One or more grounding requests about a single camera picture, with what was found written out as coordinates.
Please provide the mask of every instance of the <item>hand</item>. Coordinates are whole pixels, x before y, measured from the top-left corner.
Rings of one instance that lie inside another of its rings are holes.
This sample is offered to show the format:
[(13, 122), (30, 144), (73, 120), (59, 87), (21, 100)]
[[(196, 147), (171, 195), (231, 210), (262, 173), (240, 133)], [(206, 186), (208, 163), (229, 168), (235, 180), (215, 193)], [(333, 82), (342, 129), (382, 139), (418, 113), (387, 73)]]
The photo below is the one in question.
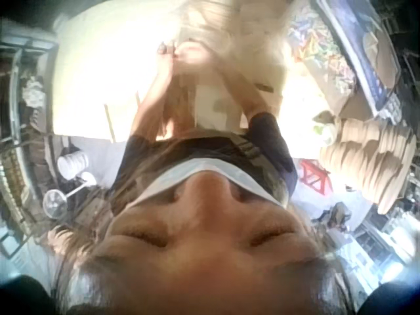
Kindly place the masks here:
[(219, 61), (216, 52), (198, 41), (186, 41), (175, 51), (177, 60), (185, 64), (214, 64)]
[(172, 78), (175, 63), (175, 48), (173, 43), (162, 43), (157, 49), (157, 75), (164, 78)]

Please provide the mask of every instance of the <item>white face mask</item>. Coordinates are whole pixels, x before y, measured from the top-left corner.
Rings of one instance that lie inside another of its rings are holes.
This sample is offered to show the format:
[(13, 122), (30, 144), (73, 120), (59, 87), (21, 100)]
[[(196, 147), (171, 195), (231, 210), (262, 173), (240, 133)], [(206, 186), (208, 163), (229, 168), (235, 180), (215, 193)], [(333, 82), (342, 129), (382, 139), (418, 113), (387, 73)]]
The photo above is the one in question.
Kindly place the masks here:
[(180, 184), (188, 177), (202, 171), (219, 173), (248, 192), (271, 201), (276, 205), (282, 206), (251, 176), (242, 171), (239, 167), (219, 159), (200, 158), (185, 161), (184, 163), (178, 164), (177, 166), (174, 166), (164, 172), (164, 174), (160, 175), (155, 181), (153, 181), (153, 183), (151, 183), (151, 185), (149, 185), (149, 187), (147, 187), (135, 201), (129, 203), (126, 208), (132, 207), (144, 200), (156, 196), (161, 192)]

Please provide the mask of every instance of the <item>white bucket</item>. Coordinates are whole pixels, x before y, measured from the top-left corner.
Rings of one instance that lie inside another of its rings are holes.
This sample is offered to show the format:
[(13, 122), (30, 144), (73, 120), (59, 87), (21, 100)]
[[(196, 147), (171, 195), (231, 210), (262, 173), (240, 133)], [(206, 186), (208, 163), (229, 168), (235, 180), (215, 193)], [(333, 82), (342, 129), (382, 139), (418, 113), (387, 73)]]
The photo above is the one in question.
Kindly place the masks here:
[(66, 156), (60, 156), (57, 161), (60, 174), (67, 180), (74, 179), (89, 166), (89, 158), (82, 151), (77, 151)]

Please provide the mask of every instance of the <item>stacked wooden disc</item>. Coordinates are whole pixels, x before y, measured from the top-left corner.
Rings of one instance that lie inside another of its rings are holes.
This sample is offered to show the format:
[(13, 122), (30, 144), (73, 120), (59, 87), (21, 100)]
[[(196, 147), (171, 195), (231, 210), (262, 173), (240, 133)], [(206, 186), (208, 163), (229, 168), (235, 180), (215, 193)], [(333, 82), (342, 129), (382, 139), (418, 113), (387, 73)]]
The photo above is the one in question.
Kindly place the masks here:
[(320, 163), (330, 173), (386, 214), (398, 197), (413, 159), (417, 139), (410, 128), (343, 119), (337, 141), (321, 149)]

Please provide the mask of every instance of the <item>red object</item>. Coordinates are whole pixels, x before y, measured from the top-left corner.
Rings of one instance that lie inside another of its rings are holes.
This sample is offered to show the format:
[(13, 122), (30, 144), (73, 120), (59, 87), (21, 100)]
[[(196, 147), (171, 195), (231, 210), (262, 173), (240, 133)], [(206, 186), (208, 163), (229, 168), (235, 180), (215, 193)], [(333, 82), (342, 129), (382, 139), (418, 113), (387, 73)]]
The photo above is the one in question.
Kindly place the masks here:
[[(329, 187), (332, 190), (331, 181), (329, 180), (328, 172), (325, 169), (319, 168), (315, 163), (308, 159), (302, 159), (301, 166), (303, 168), (302, 183), (324, 196), (326, 195), (326, 183), (329, 184)], [(320, 182), (319, 188), (314, 185), (317, 182)]]

